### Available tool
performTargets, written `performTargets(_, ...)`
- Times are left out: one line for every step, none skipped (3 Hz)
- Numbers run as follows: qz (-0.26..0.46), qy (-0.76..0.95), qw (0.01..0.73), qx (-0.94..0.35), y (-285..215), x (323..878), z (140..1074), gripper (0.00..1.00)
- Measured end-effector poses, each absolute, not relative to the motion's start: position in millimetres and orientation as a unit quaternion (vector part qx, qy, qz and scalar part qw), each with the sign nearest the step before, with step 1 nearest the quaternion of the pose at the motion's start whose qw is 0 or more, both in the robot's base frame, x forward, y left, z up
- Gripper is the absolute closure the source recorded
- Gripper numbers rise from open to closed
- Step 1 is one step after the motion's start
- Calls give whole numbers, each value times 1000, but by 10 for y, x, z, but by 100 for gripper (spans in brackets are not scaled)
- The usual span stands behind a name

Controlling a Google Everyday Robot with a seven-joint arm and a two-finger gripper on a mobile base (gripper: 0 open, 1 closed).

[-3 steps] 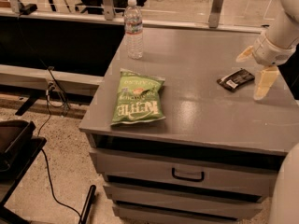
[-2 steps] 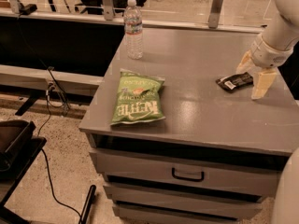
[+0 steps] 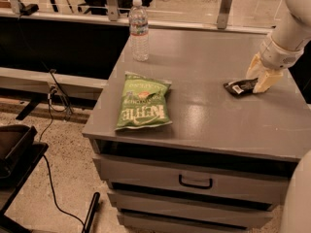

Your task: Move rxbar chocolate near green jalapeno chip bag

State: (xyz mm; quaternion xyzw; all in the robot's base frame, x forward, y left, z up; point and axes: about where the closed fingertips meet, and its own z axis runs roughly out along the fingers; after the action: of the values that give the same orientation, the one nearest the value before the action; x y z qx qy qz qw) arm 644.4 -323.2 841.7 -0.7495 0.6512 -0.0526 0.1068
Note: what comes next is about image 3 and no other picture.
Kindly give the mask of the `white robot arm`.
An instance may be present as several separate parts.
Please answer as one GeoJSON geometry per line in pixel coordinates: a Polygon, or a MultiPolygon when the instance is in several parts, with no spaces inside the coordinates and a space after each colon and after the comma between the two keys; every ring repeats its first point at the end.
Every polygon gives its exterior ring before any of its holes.
{"type": "Polygon", "coordinates": [[[248,68],[246,79],[257,79],[254,93],[276,84],[293,67],[311,41],[311,0],[285,0],[287,12],[266,35],[248,68]]]}

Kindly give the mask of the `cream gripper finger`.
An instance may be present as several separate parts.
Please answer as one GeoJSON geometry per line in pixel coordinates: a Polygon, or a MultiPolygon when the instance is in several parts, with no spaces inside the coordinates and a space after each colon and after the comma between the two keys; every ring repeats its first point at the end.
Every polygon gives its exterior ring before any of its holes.
{"type": "Polygon", "coordinates": [[[283,78],[282,70],[260,70],[257,74],[257,83],[253,89],[254,93],[264,93],[271,86],[279,82],[283,78]]]}
{"type": "Polygon", "coordinates": [[[251,61],[251,64],[246,73],[247,80],[253,80],[259,76],[262,69],[262,63],[260,60],[260,55],[256,53],[251,61]]]}

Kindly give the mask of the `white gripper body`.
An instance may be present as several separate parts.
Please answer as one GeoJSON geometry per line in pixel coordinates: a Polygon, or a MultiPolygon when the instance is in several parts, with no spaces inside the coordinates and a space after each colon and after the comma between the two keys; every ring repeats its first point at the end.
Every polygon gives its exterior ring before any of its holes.
{"type": "Polygon", "coordinates": [[[267,69],[288,69],[296,64],[304,53],[301,50],[285,50],[279,47],[268,34],[259,46],[259,58],[267,69]]]}

